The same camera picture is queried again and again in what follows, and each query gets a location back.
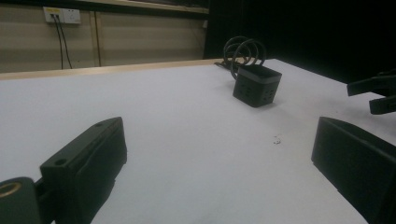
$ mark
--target wall outlet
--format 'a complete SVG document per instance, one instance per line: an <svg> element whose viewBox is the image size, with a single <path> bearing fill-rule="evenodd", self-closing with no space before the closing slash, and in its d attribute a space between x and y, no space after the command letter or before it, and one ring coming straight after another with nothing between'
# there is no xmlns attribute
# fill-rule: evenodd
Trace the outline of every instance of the wall outlet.
<svg viewBox="0 0 396 224"><path fill-rule="evenodd" d="M63 8L62 12L64 14L64 23L81 23L78 9Z"/></svg>
<svg viewBox="0 0 396 224"><path fill-rule="evenodd" d="M58 16L60 22L64 22L64 13L61 8L57 7L43 7L46 22L55 22L51 15Z"/></svg>
<svg viewBox="0 0 396 224"><path fill-rule="evenodd" d="M78 9L43 7L46 22L55 22L51 15L58 16L61 23L80 24L81 18Z"/></svg>

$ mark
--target dark background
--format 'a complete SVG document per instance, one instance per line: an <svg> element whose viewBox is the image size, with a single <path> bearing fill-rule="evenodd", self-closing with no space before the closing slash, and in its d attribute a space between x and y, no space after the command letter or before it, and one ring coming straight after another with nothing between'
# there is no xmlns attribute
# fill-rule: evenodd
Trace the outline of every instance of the dark background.
<svg viewBox="0 0 396 224"><path fill-rule="evenodd" d="M236 35L268 57L348 83L396 67L396 15L385 1L211 0L205 58Z"/></svg>

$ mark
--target black box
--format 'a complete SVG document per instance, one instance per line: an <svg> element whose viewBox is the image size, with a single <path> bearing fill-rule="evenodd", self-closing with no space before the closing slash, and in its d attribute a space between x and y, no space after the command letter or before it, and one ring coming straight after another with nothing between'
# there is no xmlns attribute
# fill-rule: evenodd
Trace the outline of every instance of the black box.
<svg viewBox="0 0 396 224"><path fill-rule="evenodd" d="M311 159L369 223L396 223L396 146L320 118Z"/></svg>
<svg viewBox="0 0 396 224"><path fill-rule="evenodd" d="M233 96L253 107L271 104L281 77L282 74L258 64L242 65Z"/></svg>
<svg viewBox="0 0 396 224"><path fill-rule="evenodd" d="M103 120L41 166L44 186L56 196L57 224L91 223L127 161L122 118Z"/></svg>

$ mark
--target table surface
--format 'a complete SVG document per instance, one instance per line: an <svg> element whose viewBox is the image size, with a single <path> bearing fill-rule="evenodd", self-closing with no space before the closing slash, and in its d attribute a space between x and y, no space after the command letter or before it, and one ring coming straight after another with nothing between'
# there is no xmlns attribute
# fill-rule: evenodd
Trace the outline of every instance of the table surface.
<svg viewBox="0 0 396 224"><path fill-rule="evenodd" d="M128 162L92 223L366 223L310 157L320 116L395 145L395 114L369 111L379 96L347 97L343 83L269 60L283 74L274 103L252 108L233 97L231 74L208 63L8 74L0 180L37 180L56 151L120 116Z"/></svg>

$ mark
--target wire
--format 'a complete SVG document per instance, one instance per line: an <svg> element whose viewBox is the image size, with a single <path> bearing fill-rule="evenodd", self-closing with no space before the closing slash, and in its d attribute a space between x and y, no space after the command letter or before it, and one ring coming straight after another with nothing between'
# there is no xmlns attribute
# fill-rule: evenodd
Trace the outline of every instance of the wire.
<svg viewBox="0 0 396 224"><path fill-rule="evenodd" d="M62 24L61 24L61 21L59 20L58 15L56 16L56 18L58 19L59 27L61 28L61 33L62 33L62 36L64 37L64 29L62 29ZM69 51L67 49L67 44L66 44L66 38L64 38L64 47L66 48L66 57L67 57L67 61L69 62L69 65L70 65L70 69L73 69L72 64L70 63Z"/></svg>
<svg viewBox="0 0 396 224"><path fill-rule="evenodd" d="M59 34L58 22L56 21L53 14L50 14L50 15L53 18L53 20L55 21L56 32L58 33L58 38L59 38L59 46L61 47L61 68L64 69L64 54L62 52L62 40L61 40L61 35Z"/></svg>
<svg viewBox="0 0 396 224"><path fill-rule="evenodd" d="M389 71L386 72L380 72L377 74L377 76L394 76L396 75L396 68L390 69Z"/></svg>
<svg viewBox="0 0 396 224"><path fill-rule="evenodd" d="M259 47L262 50L262 59L259 65L262 65L266 59L266 48L264 44L255 39L249 39L245 36L236 36L231 38L223 49L223 62L215 63L217 66L229 69L234 79L237 78L235 71L238 67L247 64L255 64L260 58ZM242 58L243 62L239 63L238 58Z"/></svg>

